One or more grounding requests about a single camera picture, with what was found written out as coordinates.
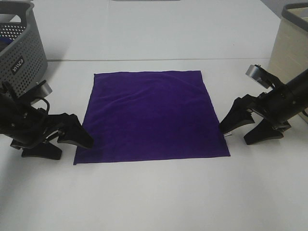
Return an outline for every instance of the robotic claw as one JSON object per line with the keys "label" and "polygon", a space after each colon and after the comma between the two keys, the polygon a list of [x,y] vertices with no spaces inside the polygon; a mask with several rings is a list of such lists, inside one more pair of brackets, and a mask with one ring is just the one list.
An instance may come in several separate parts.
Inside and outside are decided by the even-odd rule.
{"label": "robotic claw", "polygon": [[[49,115],[49,103],[44,99],[51,88],[42,81],[17,97],[9,82],[0,88],[0,134],[13,138],[11,146],[23,149],[22,157],[43,157],[59,160],[62,150],[50,143],[69,143],[84,148],[93,146],[93,138],[81,126],[75,114]],[[42,100],[46,109],[36,109],[31,104]]]}
{"label": "robotic claw", "polygon": [[219,129],[228,133],[240,126],[253,124],[251,113],[255,112],[263,120],[244,136],[248,145],[270,139],[280,139],[283,132],[291,127],[288,119],[303,112],[308,107],[308,69],[283,84],[276,76],[268,73],[259,65],[251,65],[246,74],[265,88],[272,88],[269,93],[258,97],[245,95],[237,98]]}

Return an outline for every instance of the purple towel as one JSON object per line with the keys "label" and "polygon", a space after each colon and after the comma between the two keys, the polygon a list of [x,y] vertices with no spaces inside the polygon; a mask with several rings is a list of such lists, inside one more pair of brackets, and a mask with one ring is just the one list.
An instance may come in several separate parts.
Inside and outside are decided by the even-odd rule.
{"label": "purple towel", "polygon": [[230,156],[200,71],[95,74],[75,164]]}

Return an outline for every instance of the perforated basket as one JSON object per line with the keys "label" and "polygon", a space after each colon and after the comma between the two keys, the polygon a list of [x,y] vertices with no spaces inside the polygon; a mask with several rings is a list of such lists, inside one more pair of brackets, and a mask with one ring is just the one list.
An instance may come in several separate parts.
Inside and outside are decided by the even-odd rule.
{"label": "perforated basket", "polygon": [[0,1],[0,14],[18,15],[21,21],[0,22],[0,36],[13,40],[0,52],[0,82],[10,82],[17,96],[35,85],[47,68],[33,7],[30,2]]}

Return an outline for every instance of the beige bin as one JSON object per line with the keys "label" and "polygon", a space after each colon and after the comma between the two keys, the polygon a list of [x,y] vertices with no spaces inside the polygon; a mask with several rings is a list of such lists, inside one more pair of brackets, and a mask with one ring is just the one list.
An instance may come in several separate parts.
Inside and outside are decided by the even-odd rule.
{"label": "beige bin", "polygon": [[[308,69],[308,2],[285,5],[268,72],[287,83]],[[300,113],[308,122],[308,117]]]}

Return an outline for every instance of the white table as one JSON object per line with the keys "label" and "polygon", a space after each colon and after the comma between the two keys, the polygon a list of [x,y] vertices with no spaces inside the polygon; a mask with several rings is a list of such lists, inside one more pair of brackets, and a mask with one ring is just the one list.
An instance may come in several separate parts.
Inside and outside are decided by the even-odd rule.
{"label": "white table", "polygon": [[[264,89],[245,76],[268,59],[49,62],[50,113],[88,104],[93,73],[202,70],[221,120],[233,100]],[[305,231],[308,227],[308,125],[298,116],[285,138],[247,146],[227,137],[231,157],[79,164],[59,144],[61,161],[20,157],[0,136],[1,231]]]}
{"label": "white table", "polygon": [[269,58],[279,18],[259,0],[34,0],[50,60]]}

